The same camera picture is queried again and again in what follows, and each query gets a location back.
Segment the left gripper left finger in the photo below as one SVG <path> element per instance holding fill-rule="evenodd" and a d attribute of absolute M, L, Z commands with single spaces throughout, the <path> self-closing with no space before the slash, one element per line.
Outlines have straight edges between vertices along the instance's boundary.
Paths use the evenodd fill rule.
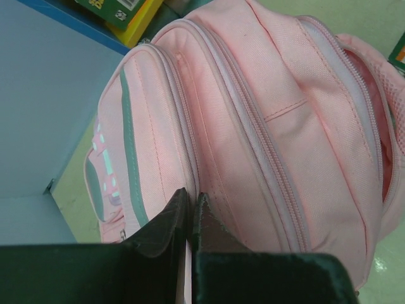
<path fill-rule="evenodd" d="M 114 244 L 1 248 L 2 303 L 183 303 L 189 196 Z"/>

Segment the pink student backpack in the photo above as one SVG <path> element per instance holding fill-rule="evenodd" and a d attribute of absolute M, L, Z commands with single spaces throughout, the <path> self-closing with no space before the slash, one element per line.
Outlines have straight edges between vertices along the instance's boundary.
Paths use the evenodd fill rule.
<path fill-rule="evenodd" d="M 404 77 L 313 17 L 211 1 L 124 56 L 84 177 L 104 243 L 185 188 L 249 249 L 331 254 L 360 289 L 404 209 Z"/>

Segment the green coin book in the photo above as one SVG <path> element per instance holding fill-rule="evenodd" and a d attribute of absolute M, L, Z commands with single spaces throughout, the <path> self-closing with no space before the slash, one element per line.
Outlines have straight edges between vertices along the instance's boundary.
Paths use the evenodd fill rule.
<path fill-rule="evenodd" d="M 389 63 L 404 76 L 404 34 L 401 36 L 389 55 Z"/>

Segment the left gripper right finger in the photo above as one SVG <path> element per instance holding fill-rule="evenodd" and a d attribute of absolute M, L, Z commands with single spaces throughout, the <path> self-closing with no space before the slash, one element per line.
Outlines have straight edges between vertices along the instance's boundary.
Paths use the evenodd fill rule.
<path fill-rule="evenodd" d="M 192 235 L 193 303 L 357 303 L 344 266 L 327 254 L 253 252 L 201 193 Z"/>

